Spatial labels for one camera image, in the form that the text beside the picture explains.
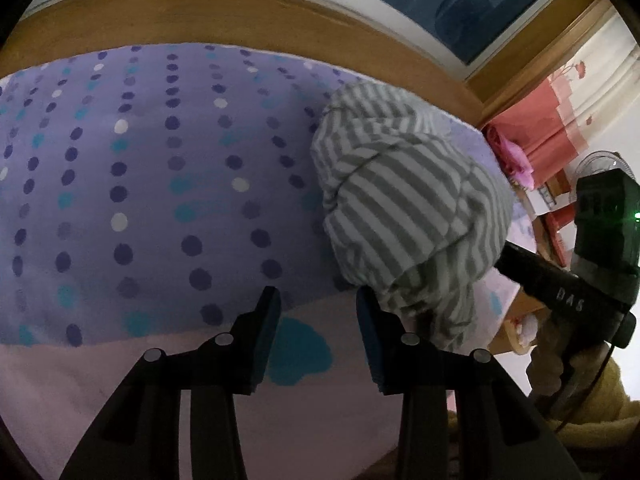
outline blue dot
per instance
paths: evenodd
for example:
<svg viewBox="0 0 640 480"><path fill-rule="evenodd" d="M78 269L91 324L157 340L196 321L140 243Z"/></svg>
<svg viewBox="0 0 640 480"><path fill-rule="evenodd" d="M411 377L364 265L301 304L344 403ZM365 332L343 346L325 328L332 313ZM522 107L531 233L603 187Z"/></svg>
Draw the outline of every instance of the blue dot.
<svg viewBox="0 0 640 480"><path fill-rule="evenodd" d="M36 186L35 181L30 178L29 180L27 180L27 182L24 183L24 186L22 186L22 190L24 191L25 195L28 195L31 191L33 191L33 188Z"/></svg>
<svg viewBox="0 0 640 480"><path fill-rule="evenodd" d="M180 120L176 116L168 116L164 121L164 127L167 130L177 130L180 128Z"/></svg>
<svg viewBox="0 0 640 480"><path fill-rule="evenodd" d="M121 265L129 265L133 261L133 249L127 244L118 244L113 250L113 259Z"/></svg>
<svg viewBox="0 0 640 480"><path fill-rule="evenodd" d="M251 241L256 247L261 249L271 245L271 237L264 229L255 229L251 232Z"/></svg>
<svg viewBox="0 0 640 480"><path fill-rule="evenodd" d="M224 316L220 307L215 303L209 303L200 309L202 320L211 326L220 326L224 320Z"/></svg>
<svg viewBox="0 0 640 480"><path fill-rule="evenodd" d="M61 210L71 207L73 202L74 196L71 193L60 193L58 195L58 207Z"/></svg>
<svg viewBox="0 0 640 480"><path fill-rule="evenodd" d="M72 323L66 327L66 340L71 346L78 347L82 344L82 332L78 325Z"/></svg>
<svg viewBox="0 0 640 480"><path fill-rule="evenodd" d="M11 262L11 269L18 278L22 276L22 257L21 256L14 256L14 259Z"/></svg>
<svg viewBox="0 0 640 480"><path fill-rule="evenodd" d="M204 269L192 270L189 274L189 283L196 290L208 290L211 288L211 275Z"/></svg>
<svg viewBox="0 0 640 480"><path fill-rule="evenodd" d="M296 165L296 161L293 160L290 156L287 156L287 155L281 155L280 156L280 163L285 168L293 168Z"/></svg>
<svg viewBox="0 0 640 480"><path fill-rule="evenodd" d="M76 292L72 286L60 285L58 287L58 304L62 308L72 308L76 303Z"/></svg>
<svg viewBox="0 0 640 480"><path fill-rule="evenodd" d="M187 256L198 256L202 253L202 241L194 235L185 236L180 247Z"/></svg>
<svg viewBox="0 0 640 480"><path fill-rule="evenodd" d="M111 188L109 192L109 197L112 202L123 202L129 193L127 192L127 188L124 186L115 186Z"/></svg>
<svg viewBox="0 0 640 480"><path fill-rule="evenodd" d="M69 148L68 150L66 150L65 152L65 159L68 162L73 162L74 160L76 160L76 158L78 158L78 149L74 148L73 146L71 148Z"/></svg>
<svg viewBox="0 0 640 480"><path fill-rule="evenodd" d="M271 142L273 142L274 145L277 146L278 148L284 148L287 145L285 140L282 137L278 137L278 136L271 137Z"/></svg>
<svg viewBox="0 0 640 480"><path fill-rule="evenodd" d="M111 174L113 176L123 176L127 173L127 165L124 162L114 162L111 165Z"/></svg>
<svg viewBox="0 0 640 480"><path fill-rule="evenodd" d="M237 155L229 155L226 158L225 164L232 170L239 170L242 168L242 159Z"/></svg>
<svg viewBox="0 0 640 480"><path fill-rule="evenodd" d="M63 186L68 186L76 179L76 172L74 170L66 170L60 177L60 182Z"/></svg>
<svg viewBox="0 0 640 480"><path fill-rule="evenodd" d="M27 239L27 229L18 229L15 232L14 242L18 247L20 247L26 239Z"/></svg>
<svg viewBox="0 0 640 480"><path fill-rule="evenodd" d="M56 256L56 269L58 272L67 272L71 268L71 256L62 251Z"/></svg>

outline polka dot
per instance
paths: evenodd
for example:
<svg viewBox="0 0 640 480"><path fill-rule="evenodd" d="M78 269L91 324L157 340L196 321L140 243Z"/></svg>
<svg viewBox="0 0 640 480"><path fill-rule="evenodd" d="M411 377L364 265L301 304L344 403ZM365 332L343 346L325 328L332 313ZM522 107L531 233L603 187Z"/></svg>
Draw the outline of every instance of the polka dot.
<svg viewBox="0 0 640 480"><path fill-rule="evenodd" d="M280 156L280 163L285 167L285 168L293 168L296 165L296 161L293 160L290 156L288 155L282 155Z"/></svg>
<svg viewBox="0 0 640 480"><path fill-rule="evenodd" d="M21 256L14 256L14 260L11 262L11 269L18 278L22 276L22 257Z"/></svg>
<svg viewBox="0 0 640 480"><path fill-rule="evenodd" d="M65 251L56 256L56 269L58 272L67 272L71 268L71 256Z"/></svg>
<svg viewBox="0 0 640 480"><path fill-rule="evenodd" d="M256 247L261 249L271 245L271 237L264 229L256 229L251 232L251 241Z"/></svg>
<svg viewBox="0 0 640 480"><path fill-rule="evenodd" d="M218 124L221 128L229 128L233 123L228 115L220 115L218 118Z"/></svg>
<svg viewBox="0 0 640 480"><path fill-rule="evenodd" d="M66 170L60 177L60 182L63 186L68 186L76 179L76 172L74 170Z"/></svg>
<svg viewBox="0 0 640 480"><path fill-rule="evenodd" d="M249 191L250 184L247 179L236 177L231 181L231 187L238 193L244 193L245 191Z"/></svg>
<svg viewBox="0 0 640 480"><path fill-rule="evenodd" d="M127 244L118 244L113 250L113 259L120 265L129 265L133 261L133 249Z"/></svg>
<svg viewBox="0 0 640 480"><path fill-rule="evenodd" d="M174 115L168 116L164 121L164 127L167 130L177 130L180 128L180 120Z"/></svg>
<svg viewBox="0 0 640 480"><path fill-rule="evenodd" d="M289 183L296 189L302 189L305 187L305 181L299 175L291 175L289 177Z"/></svg>
<svg viewBox="0 0 640 480"><path fill-rule="evenodd" d="M267 117L267 126L272 130L277 130L280 127L280 121L275 117Z"/></svg>
<svg viewBox="0 0 640 480"><path fill-rule="evenodd" d="M80 327L76 324L70 324L66 327L66 340L69 341L71 346L81 346L82 345L82 332L80 332Z"/></svg>
<svg viewBox="0 0 640 480"><path fill-rule="evenodd" d="M111 165L111 174L113 176L123 176L127 173L127 165L124 162L114 162Z"/></svg>
<svg viewBox="0 0 640 480"><path fill-rule="evenodd" d="M197 236L189 235L182 239L182 252L187 256L198 256L202 253L202 242Z"/></svg>
<svg viewBox="0 0 640 480"><path fill-rule="evenodd" d="M29 204L22 204L20 206L20 209L18 209L18 216L22 219L25 219L29 215L30 210L31 206Z"/></svg>
<svg viewBox="0 0 640 480"><path fill-rule="evenodd" d="M181 156L174 155L167 161L166 164L170 170L180 171L182 168L185 167L187 163Z"/></svg>
<svg viewBox="0 0 640 480"><path fill-rule="evenodd" d="M115 186L111 188L111 191L109 192L109 197L111 198L112 202L123 202L126 198L127 195L129 194L129 192L127 191L127 188L124 186Z"/></svg>
<svg viewBox="0 0 640 480"><path fill-rule="evenodd" d="M166 146L168 148L180 148L180 146L182 146L182 139L180 137L169 137L166 140Z"/></svg>
<svg viewBox="0 0 640 480"><path fill-rule="evenodd" d="M211 275L204 269L192 270L189 274L189 283L196 290L209 290L211 288Z"/></svg>
<svg viewBox="0 0 640 480"><path fill-rule="evenodd" d="M260 265L260 270L270 280L282 276L282 266L276 260L264 260Z"/></svg>
<svg viewBox="0 0 640 480"><path fill-rule="evenodd" d="M253 220L260 216L260 204L257 202L252 202L251 200L242 204L242 209L240 210L242 216L247 218L248 220Z"/></svg>
<svg viewBox="0 0 640 480"><path fill-rule="evenodd" d="M200 309L202 320L211 326L220 326L224 320L224 316L220 307L215 303L209 303Z"/></svg>
<svg viewBox="0 0 640 480"><path fill-rule="evenodd" d="M237 155L229 155L225 160L225 164L232 170L239 170L242 168L242 159Z"/></svg>
<svg viewBox="0 0 640 480"><path fill-rule="evenodd" d="M118 119L113 126L113 131L118 135L122 135L129 129L129 123L126 119Z"/></svg>
<svg viewBox="0 0 640 480"><path fill-rule="evenodd" d="M82 128L80 128L79 126L77 128L74 128L69 137L71 137L71 140L78 140L80 137L82 137Z"/></svg>
<svg viewBox="0 0 640 480"><path fill-rule="evenodd" d="M71 224L69 222L61 222L58 225L56 235L61 240L68 240L69 238L71 238L71 232L72 232Z"/></svg>
<svg viewBox="0 0 640 480"><path fill-rule="evenodd" d="M117 233L124 231L129 225L129 219L124 213L116 213L111 217L111 229Z"/></svg>
<svg viewBox="0 0 640 480"><path fill-rule="evenodd" d="M140 286L133 278L123 278L120 280L116 290L121 297L131 300L140 293Z"/></svg>
<svg viewBox="0 0 640 480"><path fill-rule="evenodd" d="M33 191L33 188L35 186L36 186L35 181L32 178L30 178L29 180L27 180L27 182L24 183L22 190L24 191L25 195L28 195L31 191Z"/></svg>
<svg viewBox="0 0 640 480"><path fill-rule="evenodd" d="M72 146L71 148L66 150L66 152L65 152L65 160L67 160L68 162L73 162L74 160L76 160L76 158L78 158L78 149L77 148L74 148Z"/></svg>
<svg viewBox="0 0 640 480"><path fill-rule="evenodd" d="M271 137L271 142L273 142L274 145L277 146L278 148L284 148L287 145L285 140L282 137L278 137L278 136Z"/></svg>
<svg viewBox="0 0 640 480"><path fill-rule="evenodd" d="M27 239L27 229L18 229L14 236L14 242L19 247Z"/></svg>

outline gray striped towel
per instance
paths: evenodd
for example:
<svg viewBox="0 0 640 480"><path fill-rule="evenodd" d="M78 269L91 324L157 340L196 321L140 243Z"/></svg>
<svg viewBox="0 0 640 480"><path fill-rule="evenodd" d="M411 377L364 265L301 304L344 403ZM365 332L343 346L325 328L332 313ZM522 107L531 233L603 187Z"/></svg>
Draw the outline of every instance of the gray striped towel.
<svg viewBox="0 0 640 480"><path fill-rule="evenodd" d="M472 327L472 283L506 240L513 193L449 142L448 124L407 90L357 82L332 95L311 154L345 279L371 286L390 312L431 311L431 341L455 350Z"/></svg>

